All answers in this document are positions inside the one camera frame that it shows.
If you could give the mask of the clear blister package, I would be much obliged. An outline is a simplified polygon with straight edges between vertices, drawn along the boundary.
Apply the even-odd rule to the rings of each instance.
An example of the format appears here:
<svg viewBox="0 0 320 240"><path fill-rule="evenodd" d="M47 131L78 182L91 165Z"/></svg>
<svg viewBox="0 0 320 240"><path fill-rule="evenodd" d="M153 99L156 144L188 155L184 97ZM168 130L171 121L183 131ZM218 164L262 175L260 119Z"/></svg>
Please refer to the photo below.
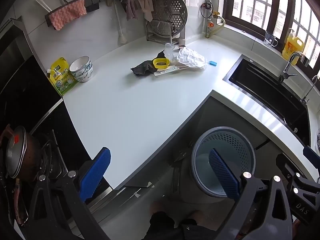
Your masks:
<svg viewBox="0 0 320 240"><path fill-rule="evenodd" d="M177 70L179 70L178 66L169 66L166 69L158 69L153 74L154 74L154 76L160 76L160 75L172 73L172 72L177 71Z"/></svg>

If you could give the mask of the dark grey rag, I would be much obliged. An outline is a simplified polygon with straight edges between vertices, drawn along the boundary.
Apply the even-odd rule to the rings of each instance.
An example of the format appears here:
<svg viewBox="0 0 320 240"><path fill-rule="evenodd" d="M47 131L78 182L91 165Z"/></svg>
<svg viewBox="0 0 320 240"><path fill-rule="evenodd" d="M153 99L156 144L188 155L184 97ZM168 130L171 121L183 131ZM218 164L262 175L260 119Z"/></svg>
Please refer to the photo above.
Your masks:
<svg viewBox="0 0 320 240"><path fill-rule="evenodd" d="M164 51L159 52L153 60L160 58L165 58ZM147 76L157 72L157 68L154 66L153 60L144 61L136 67L131 68L133 74L135 76Z"/></svg>

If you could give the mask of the clear plastic cup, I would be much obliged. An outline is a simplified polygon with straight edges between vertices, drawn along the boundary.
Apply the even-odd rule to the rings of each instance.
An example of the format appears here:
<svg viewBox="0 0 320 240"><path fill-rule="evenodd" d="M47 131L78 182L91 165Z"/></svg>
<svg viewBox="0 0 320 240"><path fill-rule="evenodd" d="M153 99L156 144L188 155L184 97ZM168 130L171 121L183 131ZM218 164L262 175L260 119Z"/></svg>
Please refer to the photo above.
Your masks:
<svg viewBox="0 0 320 240"><path fill-rule="evenodd" d="M176 50L176 46L172 43L166 43L164 46L164 56L169 61L172 61L174 59L174 52Z"/></svg>

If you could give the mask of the grey perforated trash basket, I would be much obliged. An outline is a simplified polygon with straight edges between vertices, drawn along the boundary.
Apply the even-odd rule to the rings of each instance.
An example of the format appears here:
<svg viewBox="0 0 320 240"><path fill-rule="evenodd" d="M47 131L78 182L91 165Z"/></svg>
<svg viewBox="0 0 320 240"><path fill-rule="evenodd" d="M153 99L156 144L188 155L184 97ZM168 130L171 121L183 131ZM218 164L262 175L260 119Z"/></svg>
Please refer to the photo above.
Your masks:
<svg viewBox="0 0 320 240"><path fill-rule="evenodd" d="M191 171L197 186L216 198L239 199L241 175L255 172L252 144L238 130L219 126L199 137L191 154Z"/></svg>

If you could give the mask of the chrome kitchen faucet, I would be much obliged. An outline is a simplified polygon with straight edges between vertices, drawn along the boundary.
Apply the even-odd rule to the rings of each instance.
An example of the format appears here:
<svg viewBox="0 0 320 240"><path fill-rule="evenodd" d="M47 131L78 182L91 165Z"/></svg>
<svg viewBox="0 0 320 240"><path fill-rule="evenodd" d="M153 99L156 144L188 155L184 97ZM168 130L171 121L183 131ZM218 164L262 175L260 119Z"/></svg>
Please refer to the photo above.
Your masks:
<svg viewBox="0 0 320 240"><path fill-rule="evenodd" d="M289 77L297 76L297 74L289 74L288 71L289 71L289 68L292 66L292 62L294 61L294 59L295 58L300 59L302 56L303 56L303 53L300 51L295 51L291 54L282 74L278 77L279 83L283 83L284 80L287 80Z"/></svg>

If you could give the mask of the black kitchen sink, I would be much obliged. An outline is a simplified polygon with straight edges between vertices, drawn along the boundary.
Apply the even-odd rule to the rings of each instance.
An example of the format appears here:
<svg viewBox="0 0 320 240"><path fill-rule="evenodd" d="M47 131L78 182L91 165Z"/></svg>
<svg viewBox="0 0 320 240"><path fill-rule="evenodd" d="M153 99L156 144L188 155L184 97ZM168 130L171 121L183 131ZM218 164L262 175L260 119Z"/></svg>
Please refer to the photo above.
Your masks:
<svg viewBox="0 0 320 240"><path fill-rule="evenodd" d="M284 124L303 146L311 145L308 108L299 96L252 59L241 55L224 81L259 103Z"/></svg>

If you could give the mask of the black gas stove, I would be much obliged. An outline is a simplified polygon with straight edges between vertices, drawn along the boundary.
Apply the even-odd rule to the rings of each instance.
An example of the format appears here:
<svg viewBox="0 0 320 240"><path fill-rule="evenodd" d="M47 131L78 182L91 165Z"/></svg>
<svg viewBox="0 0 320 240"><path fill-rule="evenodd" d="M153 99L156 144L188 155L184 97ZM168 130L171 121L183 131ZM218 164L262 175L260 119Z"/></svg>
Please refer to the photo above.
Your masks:
<svg viewBox="0 0 320 240"><path fill-rule="evenodd" d="M34 145L35 161L26 170L20 170L16 178L8 183L13 193L9 198L18 224L24 224L31 214L31 196L39 176L44 174L52 183L67 175L69 171L79 171L90 161L80 141L64 102L60 102L44 115L39 124L33 123L38 117L32 113L23 116L15 110L5 112L1 108L1 130L7 124L19 134L20 140Z"/></svg>

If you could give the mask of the small chrome water tap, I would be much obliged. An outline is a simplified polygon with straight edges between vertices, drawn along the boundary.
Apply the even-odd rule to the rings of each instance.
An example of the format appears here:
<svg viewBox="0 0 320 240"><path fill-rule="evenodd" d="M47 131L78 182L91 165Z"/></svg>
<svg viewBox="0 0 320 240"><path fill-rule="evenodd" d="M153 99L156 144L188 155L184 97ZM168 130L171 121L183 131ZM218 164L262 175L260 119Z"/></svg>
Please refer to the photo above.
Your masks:
<svg viewBox="0 0 320 240"><path fill-rule="evenodd" d="M313 88L315 87L316 83L318 81L318 76L315 75L312 79L311 79L311 82L312 82L312 85L310 87L310 89L307 91L307 93L303 96L303 98L300 100L302 104L306 105L308 103L308 95L309 93L313 90Z"/></svg>

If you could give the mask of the pot with glass lid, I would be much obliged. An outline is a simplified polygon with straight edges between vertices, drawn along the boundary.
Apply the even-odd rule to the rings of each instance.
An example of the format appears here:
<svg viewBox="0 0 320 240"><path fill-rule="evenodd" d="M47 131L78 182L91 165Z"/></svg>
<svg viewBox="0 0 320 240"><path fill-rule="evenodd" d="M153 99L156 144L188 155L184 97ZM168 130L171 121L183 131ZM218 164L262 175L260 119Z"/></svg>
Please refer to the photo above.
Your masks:
<svg viewBox="0 0 320 240"><path fill-rule="evenodd" d="M8 206L9 223L24 225L28 220L23 188L35 180L41 162L41 148L24 127L7 125L1 134L1 184Z"/></svg>

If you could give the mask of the yellow green detergent pouch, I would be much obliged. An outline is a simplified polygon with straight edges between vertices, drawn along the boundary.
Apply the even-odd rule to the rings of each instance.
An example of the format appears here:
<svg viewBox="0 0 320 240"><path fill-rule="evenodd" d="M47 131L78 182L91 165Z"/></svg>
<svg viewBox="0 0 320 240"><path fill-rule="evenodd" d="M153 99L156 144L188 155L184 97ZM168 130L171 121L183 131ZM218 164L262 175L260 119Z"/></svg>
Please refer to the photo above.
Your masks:
<svg viewBox="0 0 320 240"><path fill-rule="evenodd" d="M64 57L58 58L47 70L47 74L61 96L64 96L78 83L69 71L69 64Z"/></svg>

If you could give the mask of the stacked patterned ceramic bowls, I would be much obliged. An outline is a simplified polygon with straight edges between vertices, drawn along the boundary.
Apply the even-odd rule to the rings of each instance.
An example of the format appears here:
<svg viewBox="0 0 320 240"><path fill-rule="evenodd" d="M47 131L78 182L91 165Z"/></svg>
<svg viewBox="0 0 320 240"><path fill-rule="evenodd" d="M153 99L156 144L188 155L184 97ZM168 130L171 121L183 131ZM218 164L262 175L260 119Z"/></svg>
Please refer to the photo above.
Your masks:
<svg viewBox="0 0 320 240"><path fill-rule="evenodd" d="M93 64L88 56L82 56L70 65L69 71L76 81L85 83L93 76Z"/></svg>

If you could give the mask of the yellow dish soap bottle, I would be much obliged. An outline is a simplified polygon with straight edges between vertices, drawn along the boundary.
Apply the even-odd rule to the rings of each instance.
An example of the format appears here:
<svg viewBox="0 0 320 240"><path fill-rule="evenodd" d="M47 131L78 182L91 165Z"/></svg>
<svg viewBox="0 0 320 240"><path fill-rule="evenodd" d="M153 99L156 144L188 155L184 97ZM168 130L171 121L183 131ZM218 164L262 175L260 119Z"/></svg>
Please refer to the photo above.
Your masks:
<svg viewBox="0 0 320 240"><path fill-rule="evenodd" d="M284 49L282 51L282 56L285 60L288 60L293 52L304 50L304 42L299 37L295 36L295 31L290 28L289 35L286 39Z"/></svg>

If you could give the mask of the glass mug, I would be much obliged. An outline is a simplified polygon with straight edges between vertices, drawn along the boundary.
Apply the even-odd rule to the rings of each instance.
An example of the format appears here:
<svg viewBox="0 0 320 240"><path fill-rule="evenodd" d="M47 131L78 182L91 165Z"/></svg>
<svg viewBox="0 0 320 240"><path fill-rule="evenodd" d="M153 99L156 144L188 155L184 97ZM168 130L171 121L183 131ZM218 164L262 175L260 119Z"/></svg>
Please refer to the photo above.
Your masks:
<svg viewBox="0 0 320 240"><path fill-rule="evenodd" d="M265 33L263 43L267 47L276 47L278 45L278 40L276 39L275 36L273 36L271 33L267 31Z"/></svg>

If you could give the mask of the white bottle brush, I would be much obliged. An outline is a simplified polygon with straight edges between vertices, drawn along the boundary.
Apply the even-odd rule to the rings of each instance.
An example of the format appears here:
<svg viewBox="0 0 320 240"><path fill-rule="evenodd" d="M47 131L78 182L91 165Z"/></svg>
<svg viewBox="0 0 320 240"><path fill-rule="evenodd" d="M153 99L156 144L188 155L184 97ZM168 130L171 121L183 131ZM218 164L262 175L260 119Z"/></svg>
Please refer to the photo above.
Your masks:
<svg viewBox="0 0 320 240"><path fill-rule="evenodd" d="M118 26L119 26L119 42L120 42L120 44L126 44L127 43L127 39L125 38L125 36L123 34L122 27L121 27L121 22L120 22L120 18L119 18L119 13L118 13L116 0L114 0L113 3L114 3L114 10L115 10L115 13L116 13L116 18L117 18Z"/></svg>

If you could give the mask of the dark framed window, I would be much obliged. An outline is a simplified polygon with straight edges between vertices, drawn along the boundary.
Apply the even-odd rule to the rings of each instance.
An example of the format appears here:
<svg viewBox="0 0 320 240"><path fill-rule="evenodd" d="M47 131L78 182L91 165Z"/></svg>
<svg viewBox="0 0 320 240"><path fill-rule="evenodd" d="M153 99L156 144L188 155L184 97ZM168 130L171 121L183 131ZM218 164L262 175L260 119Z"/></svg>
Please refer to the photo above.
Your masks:
<svg viewBox="0 0 320 240"><path fill-rule="evenodd" d="M292 34L304 44L308 65L298 67L308 76L319 76L319 16L308 0L224 0L223 17L231 25L263 40L273 35L283 51L287 37Z"/></svg>

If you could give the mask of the steel lid rack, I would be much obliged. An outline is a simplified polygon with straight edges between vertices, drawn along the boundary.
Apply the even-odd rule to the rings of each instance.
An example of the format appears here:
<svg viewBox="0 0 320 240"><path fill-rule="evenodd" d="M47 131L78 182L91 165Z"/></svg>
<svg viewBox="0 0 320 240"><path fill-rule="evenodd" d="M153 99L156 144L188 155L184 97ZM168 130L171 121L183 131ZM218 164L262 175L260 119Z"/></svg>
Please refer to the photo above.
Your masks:
<svg viewBox="0 0 320 240"><path fill-rule="evenodd" d="M175 24L170 21L146 21L146 40L159 44L170 43L173 45L177 45L179 43L180 33L183 29L184 27L177 28Z"/></svg>

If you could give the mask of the pink sponge cloth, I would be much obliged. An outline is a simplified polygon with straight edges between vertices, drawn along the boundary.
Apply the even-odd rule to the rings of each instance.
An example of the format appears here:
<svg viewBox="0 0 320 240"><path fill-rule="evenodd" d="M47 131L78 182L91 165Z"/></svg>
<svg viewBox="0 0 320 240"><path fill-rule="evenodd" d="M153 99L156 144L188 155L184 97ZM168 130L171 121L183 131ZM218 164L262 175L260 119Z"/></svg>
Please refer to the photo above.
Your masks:
<svg viewBox="0 0 320 240"><path fill-rule="evenodd" d="M60 31L66 24L86 14L85 0L77 0L58 9L48 17L54 29Z"/></svg>

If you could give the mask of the mauve hanging cloth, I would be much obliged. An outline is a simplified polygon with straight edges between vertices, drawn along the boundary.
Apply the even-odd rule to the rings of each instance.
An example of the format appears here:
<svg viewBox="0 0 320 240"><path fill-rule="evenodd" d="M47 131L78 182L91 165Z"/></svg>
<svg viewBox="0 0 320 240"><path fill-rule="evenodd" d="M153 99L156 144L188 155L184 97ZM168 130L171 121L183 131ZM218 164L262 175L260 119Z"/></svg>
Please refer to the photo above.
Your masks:
<svg viewBox="0 0 320 240"><path fill-rule="evenodd" d="M121 6L123 7L126 13L126 19L129 21L131 19L138 19L137 8L135 0L120 0Z"/></svg>

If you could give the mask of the perforated steel steamer tray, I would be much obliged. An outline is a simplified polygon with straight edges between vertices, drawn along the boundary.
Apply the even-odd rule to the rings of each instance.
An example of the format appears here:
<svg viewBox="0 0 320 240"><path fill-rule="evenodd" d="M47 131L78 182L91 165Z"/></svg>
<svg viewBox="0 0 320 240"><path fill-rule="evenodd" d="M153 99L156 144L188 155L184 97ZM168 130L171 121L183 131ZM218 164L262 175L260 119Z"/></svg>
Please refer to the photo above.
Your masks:
<svg viewBox="0 0 320 240"><path fill-rule="evenodd" d="M188 11L183 0L152 0L153 20L170 21L177 28L183 28L186 25Z"/></svg>

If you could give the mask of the beige hanging cloth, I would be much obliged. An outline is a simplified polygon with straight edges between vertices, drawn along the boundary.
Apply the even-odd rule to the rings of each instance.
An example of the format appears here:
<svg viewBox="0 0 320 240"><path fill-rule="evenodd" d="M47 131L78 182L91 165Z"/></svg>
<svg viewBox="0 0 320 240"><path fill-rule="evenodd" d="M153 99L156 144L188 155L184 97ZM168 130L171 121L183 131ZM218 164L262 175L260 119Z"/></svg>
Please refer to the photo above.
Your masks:
<svg viewBox="0 0 320 240"><path fill-rule="evenodd" d="M144 18L148 22L151 22L153 20L152 12L154 11L152 0L138 0L138 2L142 12L144 13Z"/></svg>

